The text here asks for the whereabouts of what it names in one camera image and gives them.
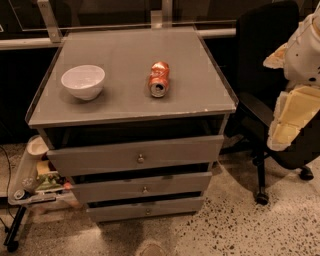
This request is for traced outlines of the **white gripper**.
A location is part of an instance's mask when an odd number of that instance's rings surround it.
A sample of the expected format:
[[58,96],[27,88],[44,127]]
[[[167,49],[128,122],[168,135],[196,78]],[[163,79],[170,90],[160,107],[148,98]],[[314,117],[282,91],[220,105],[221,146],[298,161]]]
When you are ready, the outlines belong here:
[[[298,85],[320,85],[320,8],[308,15],[296,31],[264,61],[263,66],[280,69],[288,89]],[[283,151],[320,110],[320,89],[298,86],[281,92],[273,113],[267,146]]]

